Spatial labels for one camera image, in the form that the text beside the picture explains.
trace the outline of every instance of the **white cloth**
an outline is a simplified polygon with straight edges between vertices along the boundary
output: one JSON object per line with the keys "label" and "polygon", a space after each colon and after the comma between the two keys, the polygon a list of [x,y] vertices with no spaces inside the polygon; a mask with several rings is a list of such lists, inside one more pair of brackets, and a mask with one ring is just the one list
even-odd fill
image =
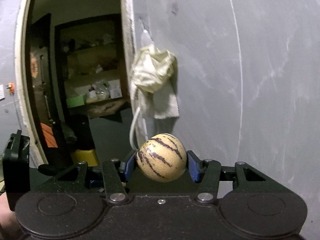
{"label": "white cloth", "polygon": [[[145,30],[144,38],[150,38]],[[178,103],[170,77],[174,73],[175,56],[167,50],[159,51],[153,44],[145,46],[136,54],[132,64],[132,94],[138,100],[142,117],[165,119],[179,117]]]}

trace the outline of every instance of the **striped fruit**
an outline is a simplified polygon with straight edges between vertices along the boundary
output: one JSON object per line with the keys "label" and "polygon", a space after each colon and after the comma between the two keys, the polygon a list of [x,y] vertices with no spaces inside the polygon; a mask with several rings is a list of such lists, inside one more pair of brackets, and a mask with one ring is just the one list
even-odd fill
{"label": "striped fruit", "polygon": [[148,178],[169,182],[185,171],[187,153],[173,135],[161,133],[146,141],[136,155],[138,167]]}

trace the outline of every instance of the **green box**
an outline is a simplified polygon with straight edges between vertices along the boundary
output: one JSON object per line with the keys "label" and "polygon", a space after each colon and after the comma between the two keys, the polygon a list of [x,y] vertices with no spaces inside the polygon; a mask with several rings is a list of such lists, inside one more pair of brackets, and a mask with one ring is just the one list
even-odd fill
{"label": "green box", "polygon": [[68,98],[67,99],[67,107],[72,108],[76,106],[83,106],[85,104],[86,95],[74,97],[74,98]]}

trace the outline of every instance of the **person's hand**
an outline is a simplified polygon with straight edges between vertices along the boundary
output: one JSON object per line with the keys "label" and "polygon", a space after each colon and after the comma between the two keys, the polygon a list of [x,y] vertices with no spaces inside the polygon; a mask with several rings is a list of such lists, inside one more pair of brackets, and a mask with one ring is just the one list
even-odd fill
{"label": "person's hand", "polygon": [[3,233],[5,239],[18,239],[22,234],[15,213],[9,208],[6,193],[0,196],[0,226],[3,229],[1,233]]}

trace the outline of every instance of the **orange object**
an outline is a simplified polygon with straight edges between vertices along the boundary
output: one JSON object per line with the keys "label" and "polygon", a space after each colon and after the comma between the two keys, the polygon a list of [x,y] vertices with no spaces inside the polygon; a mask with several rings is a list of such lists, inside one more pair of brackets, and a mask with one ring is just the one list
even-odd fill
{"label": "orange object", "polygon": [[10,83],[8,84],[8,89],[9,89],[9,93],[10,93],[11,95],[14,95],[14,83],[13,83],[13,82],[10,82]]}
{"label": "orange object", "polygon": [[36,78],[38,76],[38,63],[33,53],[31,53],[30,59],[31,59],[31,75],[33,78]]}
{"label": "orange object", "polygon": [[42,132],[49,148],[58,148],[57,142],[53,136],[51,127],[41,123]]}

